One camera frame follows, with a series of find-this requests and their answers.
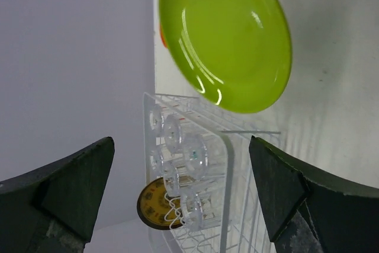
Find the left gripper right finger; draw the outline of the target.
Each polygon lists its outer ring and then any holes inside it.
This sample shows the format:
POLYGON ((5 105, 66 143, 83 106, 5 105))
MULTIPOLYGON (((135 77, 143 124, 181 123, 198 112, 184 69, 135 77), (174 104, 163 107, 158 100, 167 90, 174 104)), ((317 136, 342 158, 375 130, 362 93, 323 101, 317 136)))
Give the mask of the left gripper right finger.
POLYGON ((378 252, 378 189, 299 160, 259 137, 249 154, 277 252, 378 252))

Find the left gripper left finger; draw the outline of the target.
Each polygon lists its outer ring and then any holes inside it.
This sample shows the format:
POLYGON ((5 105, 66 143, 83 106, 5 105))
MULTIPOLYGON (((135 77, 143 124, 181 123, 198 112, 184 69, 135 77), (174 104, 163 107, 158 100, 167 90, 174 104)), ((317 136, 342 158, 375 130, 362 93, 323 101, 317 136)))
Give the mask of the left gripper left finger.
POLYGON ((93 144, 1 181, 1 252, 83 252, 91 241, 115 153, 93 144))

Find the orange plastic bowl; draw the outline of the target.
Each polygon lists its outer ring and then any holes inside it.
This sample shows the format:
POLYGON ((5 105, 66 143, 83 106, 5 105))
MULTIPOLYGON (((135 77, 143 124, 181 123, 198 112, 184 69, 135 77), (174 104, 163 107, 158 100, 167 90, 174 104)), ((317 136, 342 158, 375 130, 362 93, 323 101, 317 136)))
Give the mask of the orange plastic bowl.
POLYGON ((165 40, 165 36, 164 36, 163 28, 162 28, 162 25, 161 25, 161 24, 159 25, 159 34, 160 34, 160 39, 161 39, 161 41, 162 41, 163 46, 167 49, 168 46, 167 46, 167 44, 166 44, 166 40, 165 40))

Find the lime green plate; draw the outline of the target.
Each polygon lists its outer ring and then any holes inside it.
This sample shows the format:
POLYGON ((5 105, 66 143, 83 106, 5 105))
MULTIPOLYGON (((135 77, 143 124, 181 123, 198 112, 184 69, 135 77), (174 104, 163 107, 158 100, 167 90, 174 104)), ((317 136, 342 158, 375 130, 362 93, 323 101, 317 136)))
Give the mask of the lime green plate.
POLYGON ((290 29, 278 0, 159 0, 168 50, 184 78, 211 103, 257 113, 287 86, 290 29))

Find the olive yellow plate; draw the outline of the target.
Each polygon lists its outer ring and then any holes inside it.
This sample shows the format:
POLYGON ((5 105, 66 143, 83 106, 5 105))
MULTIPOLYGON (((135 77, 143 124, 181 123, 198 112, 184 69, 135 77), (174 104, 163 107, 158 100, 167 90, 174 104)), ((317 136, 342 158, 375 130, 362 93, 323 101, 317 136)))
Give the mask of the olive yellow plate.
POLYGON ((139 195, 137 214, 150 228, 171 230, 183 226, 180 198, 167 194, 163 178, 150 182, 139 195))

